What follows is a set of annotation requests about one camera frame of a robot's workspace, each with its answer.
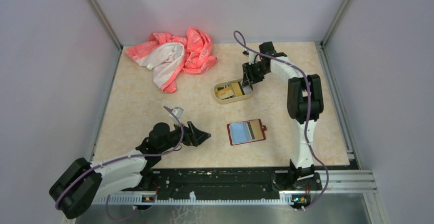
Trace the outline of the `red card holder wallet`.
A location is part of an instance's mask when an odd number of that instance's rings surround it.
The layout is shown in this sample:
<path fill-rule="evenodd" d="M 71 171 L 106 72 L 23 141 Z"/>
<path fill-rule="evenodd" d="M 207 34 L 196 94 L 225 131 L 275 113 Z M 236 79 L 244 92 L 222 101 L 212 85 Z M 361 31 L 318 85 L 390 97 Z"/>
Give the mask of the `red card holder wallet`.
<path fill-rule="evenodd" d="M 267 127 L 266 125 L 264 125 L 261 121 L 261 119 L 259 119 L 262 125 L 262 130 L 263 130 L 263 134 L 264 134 L 264 139 L 266 139 L 266 135 L 265 132 L 267 131 Z M 231 146 L 236 146 L 236 145 L 242 145 L 242 144 L 247 144 L 247 143 L 252 143 L 252 142 L 257 142 L 257 141 L 251 141 L 249 134 L 248 134 L 248 129 L 247 129 L 247 122 L 248 121 L 243 121 L 243 122 L 235 122 L 235 123 L 229 123 L 227 124 L 227 131 L 228 131 L 228 136 L 229 136 L 229 142 Z"/>

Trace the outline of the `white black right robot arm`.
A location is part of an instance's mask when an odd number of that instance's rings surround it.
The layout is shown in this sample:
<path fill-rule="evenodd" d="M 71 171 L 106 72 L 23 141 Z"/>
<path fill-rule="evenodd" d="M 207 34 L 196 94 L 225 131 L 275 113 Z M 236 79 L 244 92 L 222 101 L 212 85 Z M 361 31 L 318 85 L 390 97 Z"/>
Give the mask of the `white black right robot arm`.
<path fill-rule="evenodd" d="M 285 53 L 276 52 L 272 42 L 260 44 L 258 51 L 245 48 L 243 53 L 248 56 L 248 62 L 242 65 L 243 86 L 251 87 L 269 73 L 287 84 L 287 111 L 297 130 L 288 174 L 278 176 L 275 185 L 280 189 L 302 189 L 315 175 L 312 143 L 316 123 L 324 110 L 320 77 L 307 75 Z"/>

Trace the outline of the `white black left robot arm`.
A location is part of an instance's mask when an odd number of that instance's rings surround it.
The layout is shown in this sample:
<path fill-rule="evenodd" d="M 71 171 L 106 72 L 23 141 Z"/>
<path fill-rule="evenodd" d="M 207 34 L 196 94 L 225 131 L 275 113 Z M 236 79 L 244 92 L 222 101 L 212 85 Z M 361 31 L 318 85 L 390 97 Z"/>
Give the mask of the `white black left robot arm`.
<path fill-rule="evenodd" d="M 190 121 L 174 129 L 167 123 L 157 123 L 142 143 L 125 155 L 99 162 L 76 159 L 51 186 L 49 195 L 66 218 L 77 218 L 110 194 L 137 187 L 149 189 L 154 182 L 152 167 L 162 156 L 181 146 L 198 147 L 210 138 L 210 133 Z"/>

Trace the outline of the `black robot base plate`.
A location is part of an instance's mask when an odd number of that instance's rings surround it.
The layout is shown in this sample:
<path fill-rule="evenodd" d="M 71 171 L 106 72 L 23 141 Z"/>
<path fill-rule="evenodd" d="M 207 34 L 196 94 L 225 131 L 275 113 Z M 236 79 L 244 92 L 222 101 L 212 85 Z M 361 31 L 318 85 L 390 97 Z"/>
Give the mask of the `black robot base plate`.
<path fill-rule="evenodd" d="M 319 173 L 296 180 L 288 167 L 153 169 L 126 192 L 157 192 L 158 200 L 274 200 L 280 191 L 313 193 L 322 190 Z"/>

